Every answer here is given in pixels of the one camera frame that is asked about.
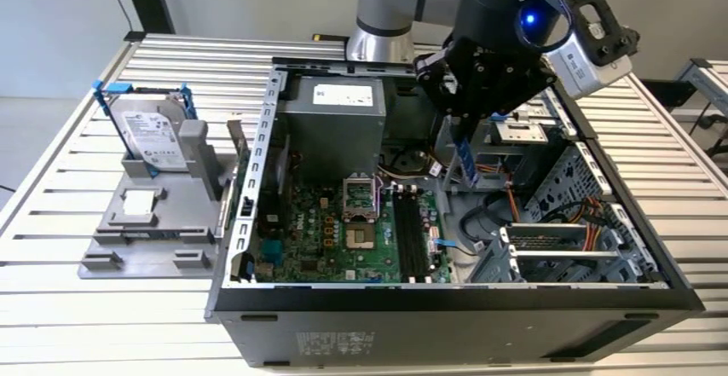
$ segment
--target ram slot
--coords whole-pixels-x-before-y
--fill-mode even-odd
[[[425,282],[429,275],[429,258],[417,194],[395,193],[393,202],[402,280],[410,282],[415,278],[417,282]]]

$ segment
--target power supply label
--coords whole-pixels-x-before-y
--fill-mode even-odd
[[[299,332],[303,356],[369,355],[375,346],[374,332]]]
[[[186,171],[183,150],[170,119],[159,113],[125,112],[131,141],[145,161],[162,171]]]
[[[351,84],[318,84],[314,87],[315,105],[373,107],[373,87]]]

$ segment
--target white wall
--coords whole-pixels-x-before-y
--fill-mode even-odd
[[[728,59],[728,0],[609,0],[618,19],[643,35],[635,57],[643,77],[671,78],[691,57]],[[349,35],[357,0],[167,0],[179,33],[223,38],[309,40]],[[439,43],[447,29],[415,27],[415,39]]]
[[[129,32],[117,0],[0,0],[0,27],[0,96],[82,97]]]
[[[130,0],[133,22],[139,29]],[[167,0],[181,34],[309,40],[349,35],[357,0]],[[641,76],[670,78],[690,57],[728,60],[728,0],[610,0],[643,34]],[[105,69],[129,27],[117,0],[0,0],[0,95],[78,97]],[[439,43],[447,29],[417,25],[415,39]]]

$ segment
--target metal workbench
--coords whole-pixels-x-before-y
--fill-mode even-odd
[[[274,55],[342,59],[345,51],[341,43],[150,35],[125,44],[102,79],[151,87],[189,82],[213,144],[233,151],[225,121],[245,119],[253,134]],[[579,105],[709,311],[594,365],[285,372],[728,374],[726,176],[634,76]],[[210,280],[77,276],[121,180],[122,151],[89,93],[0,213],[0,363],[18,363],[0,373],[265,373],[247,368],[223,327],[205,323]]]
[[[694,59],[678,75],[709,98],[718,110],[728,113],[728,61]]]

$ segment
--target motherboard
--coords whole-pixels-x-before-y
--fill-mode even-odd
[[[262,241],[259,282],[450,282],[433,192],[375,185],[294,187],[283,238]]]

